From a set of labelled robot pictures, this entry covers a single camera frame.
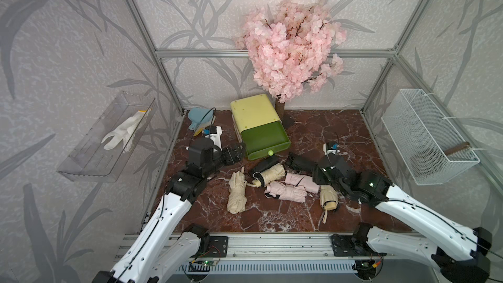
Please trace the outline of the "green yellow drawer cabinet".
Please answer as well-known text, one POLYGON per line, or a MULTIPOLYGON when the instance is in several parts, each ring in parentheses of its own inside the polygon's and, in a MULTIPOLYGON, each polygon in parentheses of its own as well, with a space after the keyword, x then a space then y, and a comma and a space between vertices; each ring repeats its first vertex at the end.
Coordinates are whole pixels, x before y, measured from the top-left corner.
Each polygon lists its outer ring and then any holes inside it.
POLYGON ((238 141, 245 145, 246 157, 255 161, 290 148, 291 141, 266 94, 231 102, 238 141))

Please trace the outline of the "beige umbrella with black trim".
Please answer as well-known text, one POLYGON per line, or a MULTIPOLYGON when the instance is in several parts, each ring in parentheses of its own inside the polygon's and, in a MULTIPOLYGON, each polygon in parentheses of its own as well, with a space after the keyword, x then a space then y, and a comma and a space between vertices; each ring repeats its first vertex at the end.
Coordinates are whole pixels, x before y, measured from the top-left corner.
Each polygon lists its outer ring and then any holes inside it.
POLYGON ((264 170, 263 172, 255 172, 252 175, 252 182, 247 183, 250 187, 267 187, 270 183, 283 178, 286 175, 286 171, 281 164, 275 164, 271 168, 264 170))

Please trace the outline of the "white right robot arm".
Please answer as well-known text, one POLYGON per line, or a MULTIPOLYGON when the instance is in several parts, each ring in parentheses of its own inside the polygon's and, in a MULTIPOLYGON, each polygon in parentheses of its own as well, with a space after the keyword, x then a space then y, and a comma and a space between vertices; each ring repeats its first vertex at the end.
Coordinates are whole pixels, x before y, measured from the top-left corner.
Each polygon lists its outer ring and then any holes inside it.
POLYGON ((493 236, 487 229, 471 229, 451 221, 415 200, 388 178, 370 170, 357 172, 334 153, 310 162, 306 171, 319 186, 332 187, 351 200, 395 217, 418 233, 402 235, 361 223, 349 237, 331 237, 335 254, 395 255, 429 266, 449 282, 490 279, 491 262, 487 254, 493 236))

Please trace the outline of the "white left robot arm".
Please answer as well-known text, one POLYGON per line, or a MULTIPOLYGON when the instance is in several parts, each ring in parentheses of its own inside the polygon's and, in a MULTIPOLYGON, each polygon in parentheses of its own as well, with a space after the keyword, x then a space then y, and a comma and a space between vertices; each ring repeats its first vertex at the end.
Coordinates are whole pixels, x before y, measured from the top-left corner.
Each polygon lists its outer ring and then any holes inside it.
POLYGON ((221 148, 211 138, 199 138, 188 148, 185 167, 169 180, 165 193, 144 230, 110 271, 100 271, 94 282, 166 282, 208 239, 195 225, 184 231, 169 249, 164 247, 174 229, 204 191, 209 178, 222 168, 240 163, 243 143, 221 148))

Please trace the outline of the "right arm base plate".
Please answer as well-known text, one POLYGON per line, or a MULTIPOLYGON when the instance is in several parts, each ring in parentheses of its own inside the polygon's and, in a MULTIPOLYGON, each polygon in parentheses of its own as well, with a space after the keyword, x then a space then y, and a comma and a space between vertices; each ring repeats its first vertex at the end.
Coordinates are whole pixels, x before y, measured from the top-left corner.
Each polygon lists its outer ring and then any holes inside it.
POLYGON ((332 234, 330 242, 335 257, 371 257, 374 254, 366 242, 352 235, 332 234))

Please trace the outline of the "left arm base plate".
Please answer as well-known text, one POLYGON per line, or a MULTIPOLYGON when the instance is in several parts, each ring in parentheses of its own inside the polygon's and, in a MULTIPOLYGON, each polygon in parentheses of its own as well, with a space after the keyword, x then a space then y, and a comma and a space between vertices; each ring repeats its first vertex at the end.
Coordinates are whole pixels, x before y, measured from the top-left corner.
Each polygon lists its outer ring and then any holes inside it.
POLYGON ((225 258, 229 247, 228 236, 205 235, 195 258, 225 258))

